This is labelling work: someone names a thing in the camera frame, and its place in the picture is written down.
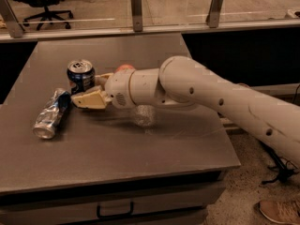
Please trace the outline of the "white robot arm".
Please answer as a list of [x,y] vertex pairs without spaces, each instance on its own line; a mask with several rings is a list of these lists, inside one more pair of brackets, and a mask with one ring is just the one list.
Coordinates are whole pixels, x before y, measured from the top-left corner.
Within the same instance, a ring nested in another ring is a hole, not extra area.
[[159,68],[120,67],[71,100],[79,108],[100,110],[108,104],[118,109],[203,105],[300,166],[299,106],[229,82],[185,56],[170,57]]

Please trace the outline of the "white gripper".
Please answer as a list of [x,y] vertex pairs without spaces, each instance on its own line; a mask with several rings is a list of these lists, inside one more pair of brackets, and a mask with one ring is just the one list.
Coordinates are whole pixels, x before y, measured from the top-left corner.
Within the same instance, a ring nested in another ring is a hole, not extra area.
[[71,96],[77,108],[104,110],[109,103],[118,109],[135,106],[130,95],[130,79],[134,69],[118,70],[114,74],[104,73],[95,76],[95,85],[85,92]]

